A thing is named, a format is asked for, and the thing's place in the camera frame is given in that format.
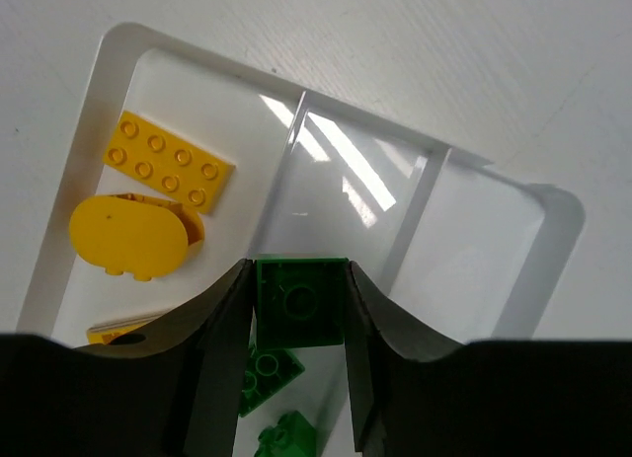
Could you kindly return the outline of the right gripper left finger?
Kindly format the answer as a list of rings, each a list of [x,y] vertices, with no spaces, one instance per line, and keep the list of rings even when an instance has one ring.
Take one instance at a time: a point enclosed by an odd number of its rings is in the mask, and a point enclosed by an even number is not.
[[[228,456],[248,360],[255,268],[107,344],[1,338],[5,456]]]

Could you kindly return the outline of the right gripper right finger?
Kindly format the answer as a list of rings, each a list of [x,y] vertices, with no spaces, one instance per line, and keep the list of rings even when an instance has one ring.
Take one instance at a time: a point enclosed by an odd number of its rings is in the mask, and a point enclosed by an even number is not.
[[[345,350],[364,456],[627,456],[631,344],[459,343],[346,267]]]

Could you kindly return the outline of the dark green 2x2 lego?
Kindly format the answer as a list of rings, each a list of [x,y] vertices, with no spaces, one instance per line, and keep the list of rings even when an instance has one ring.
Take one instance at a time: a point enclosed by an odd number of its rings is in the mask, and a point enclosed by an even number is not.
[[[255,343],[250,343],[248,353],[238,409],[240,418],[280,392],[305,370],[300,360],[287,349],[260,351]]]

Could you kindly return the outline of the orange small lego brick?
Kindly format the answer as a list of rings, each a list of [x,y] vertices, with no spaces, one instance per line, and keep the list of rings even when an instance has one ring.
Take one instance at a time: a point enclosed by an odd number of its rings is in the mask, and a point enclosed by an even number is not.
[[[131,317],[93,326],[86,331],[88,344],[109,344],[119,336],[132,332],[158,319],[159,314]]]

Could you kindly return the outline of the dark green sloped lego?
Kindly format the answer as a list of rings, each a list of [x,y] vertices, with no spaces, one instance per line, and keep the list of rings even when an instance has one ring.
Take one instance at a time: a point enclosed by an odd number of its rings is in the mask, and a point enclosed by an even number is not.
[[[317,431],[299,411],[286,413],[275,426],[264,428],[258,442],[255,457],[317,456]]]

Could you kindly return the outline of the dark green square lego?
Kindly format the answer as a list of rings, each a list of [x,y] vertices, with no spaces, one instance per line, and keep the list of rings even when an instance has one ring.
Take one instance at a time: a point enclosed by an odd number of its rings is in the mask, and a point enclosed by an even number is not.
[[[256,344],[260,350],[344,342],[346,258],[259,258]]]

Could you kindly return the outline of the orange round lego piece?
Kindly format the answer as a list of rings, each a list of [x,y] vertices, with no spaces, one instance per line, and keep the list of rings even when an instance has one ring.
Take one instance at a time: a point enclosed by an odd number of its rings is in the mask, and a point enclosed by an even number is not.
[[[183,204],[137,193],[93,195],[70,216],[78,256],[109,275],[137,281],[166,276],[194,256],[205,238],[198,214]]]

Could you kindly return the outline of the orange 2x4 lego brick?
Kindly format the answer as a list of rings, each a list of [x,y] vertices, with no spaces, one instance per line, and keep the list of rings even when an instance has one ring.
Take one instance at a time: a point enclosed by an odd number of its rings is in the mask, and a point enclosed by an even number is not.
[[[203,214],[214,209],[235,169],[129,111],[121,114],[103,162]]]

